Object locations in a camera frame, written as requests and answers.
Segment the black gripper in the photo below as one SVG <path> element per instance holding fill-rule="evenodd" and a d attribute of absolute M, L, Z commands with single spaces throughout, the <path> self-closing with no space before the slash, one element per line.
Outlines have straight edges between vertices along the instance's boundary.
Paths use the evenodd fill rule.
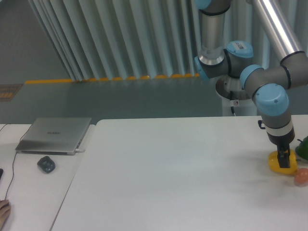
<path fill-rule="evenodd" d="M 269 137 L 269 140 L 277 146 L 277 159 L 280 168 L 290 167 L 290 143 L 295 138 L 295 130 L 292 120 L 287 125 L 281 128 L 270 128 L 266 126 L 262 120 L 258 120 L 260 129 L 264 129 Z"/>

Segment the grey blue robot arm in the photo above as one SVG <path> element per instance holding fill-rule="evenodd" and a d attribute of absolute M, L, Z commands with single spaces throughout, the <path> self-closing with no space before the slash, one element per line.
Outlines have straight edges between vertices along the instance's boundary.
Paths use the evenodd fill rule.
<path fill-rule="evenodd" d="M 295 138 L 287 89 L 308 83 L 308 58 L 275 0 L 252 0 L 263 29 L 280 61 L 278 67 L 264 69 L 251 64 L 252 46 L 232 41 L 222 46 L 225 13 L 229 0 L 197 0 L 200 15 L 201 49 L 195 66 L 203 78 L 228 75 L 239 79 L 242 88 L 260 112 L 259 127 L 276 145 L 274 159 L 279 169 L 291 168 L 290 143 Z"/>

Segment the person's hand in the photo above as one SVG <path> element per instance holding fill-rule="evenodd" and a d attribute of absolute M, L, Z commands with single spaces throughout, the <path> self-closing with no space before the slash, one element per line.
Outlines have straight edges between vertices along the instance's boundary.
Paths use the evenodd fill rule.
<path fill-rule="evenodd" d="M 4 222 L 11 213 L 11 206 L 9 200 L 2 200 L 0 202 L 0 227 L 4 225 Z"/>

